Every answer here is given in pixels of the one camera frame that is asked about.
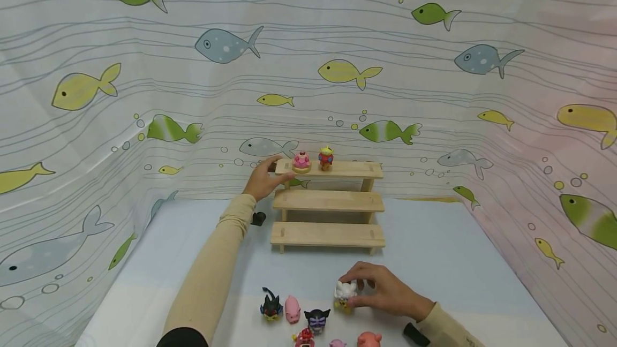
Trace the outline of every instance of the shelf leg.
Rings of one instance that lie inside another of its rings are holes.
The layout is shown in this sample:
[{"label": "shelf leg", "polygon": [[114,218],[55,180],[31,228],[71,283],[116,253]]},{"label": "shelf leg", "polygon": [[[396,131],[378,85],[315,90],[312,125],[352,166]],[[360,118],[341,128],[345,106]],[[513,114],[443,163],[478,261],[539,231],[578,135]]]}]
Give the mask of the shelf leg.
[{"label": "shelf leg", "polygon": [[371,190],[373,190],[373,184],[374,184],[375,180],[373,179],[364,179],[364,181],[362,181],[362,188],[360,188],[361,192],[370,192]]}]

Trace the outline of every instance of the wooden plank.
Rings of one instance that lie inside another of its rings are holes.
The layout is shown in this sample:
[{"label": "wooden plank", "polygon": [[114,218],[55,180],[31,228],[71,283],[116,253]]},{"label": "wooden plank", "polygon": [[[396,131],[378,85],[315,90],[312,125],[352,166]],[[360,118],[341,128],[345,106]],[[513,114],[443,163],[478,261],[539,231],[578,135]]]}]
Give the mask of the wooden plank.
[{"label": "wooden plank", "polygon": [[270,243],[282,246],[372,248],[374,252],[374,248],[386,246],[386,239],[379,225],[276,221],[272,227]]},{"label": "wooden plank", "polygon": [[322,212],[384,212],[385,210],[379,193],[306,189],[276,190],[273,207]]},{"label": "wooden plank", "polygon": [[[338,177],[338,178],[353,178],[353,179],[382,179],[384,173],[381,171],[379,163],[361,162],[361,161],[337,161],[334,160],[332,170],[324,172],[319,167],[317,158],[311,159],[312,167],[308,173],[299,173],[298,177]],[[291,168],[291,159],[281,158],[276,161],[276,174],[284,174],[293,172]]]}]

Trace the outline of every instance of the sleeve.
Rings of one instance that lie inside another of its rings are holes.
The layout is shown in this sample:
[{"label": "sleeve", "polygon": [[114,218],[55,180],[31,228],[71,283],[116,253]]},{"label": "sleeve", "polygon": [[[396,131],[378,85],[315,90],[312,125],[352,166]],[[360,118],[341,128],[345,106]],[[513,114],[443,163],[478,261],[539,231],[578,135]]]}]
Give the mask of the sleeve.
[{"label": "sleeve", "polygon": [[[174,336],[168,336],[173,333],[199,334],[204,342],[212,340],[227,301],[240,244],[251,225],[255,204],[253,196],[241,194],[225,209],[171,305],[161,343],[165,338],[175,340]],[[172,346],[192,347],[192,344],[159,344],[158,347]],[[207,347],[207,344],[195,344],[195,347],[202,346]]]},{"label": "sleeve", "polygon": [[444,311],[439,303],[435,303],[431,313],[417,326],[418,331],[431,341],[430,347],[484,347],[478,339]]}]

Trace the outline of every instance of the red toy figure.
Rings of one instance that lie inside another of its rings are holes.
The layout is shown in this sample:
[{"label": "red toy figure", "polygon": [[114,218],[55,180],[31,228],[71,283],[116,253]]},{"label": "red toy figure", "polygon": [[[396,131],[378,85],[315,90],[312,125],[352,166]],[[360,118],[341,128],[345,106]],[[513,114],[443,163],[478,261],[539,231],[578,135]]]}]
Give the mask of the red toy figure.
[{"label": "red toy figure", "polygon": [[313,340],[313,332],[310,328],[304,328],[298,335],[292,335],[294,347],[315,347],[315,341]]},{"label": "red toy figure", "polygon": [[334,151],[330,149],[330,145],[326,145],[325,148],[320,149],[318,159],[322,171],[329,171],[330,168],[332,168],[332,160],[334,159],[333,152]]}]

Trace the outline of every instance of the black object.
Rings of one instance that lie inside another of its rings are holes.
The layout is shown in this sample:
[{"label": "black object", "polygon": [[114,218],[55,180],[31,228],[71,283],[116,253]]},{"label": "black object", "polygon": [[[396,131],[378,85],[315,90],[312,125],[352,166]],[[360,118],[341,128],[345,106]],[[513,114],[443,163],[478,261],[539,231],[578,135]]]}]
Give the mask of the black object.
[{"label": "black object", "polygon": [[251,225],[261,226],[266,221],[266,214],[264,212],[255,212],[253,213],[253,221],[251,221]]},{"label": "black object", "polygon": [[411,323],[407,323],[403,330],[403,335],[410,338],[412,342],[418,344],[420,347],[426,347],[431,344],[431,341],[428,340],[426,336],[422,335],[422,333],[418,331],[418,328],[414,327]]}]

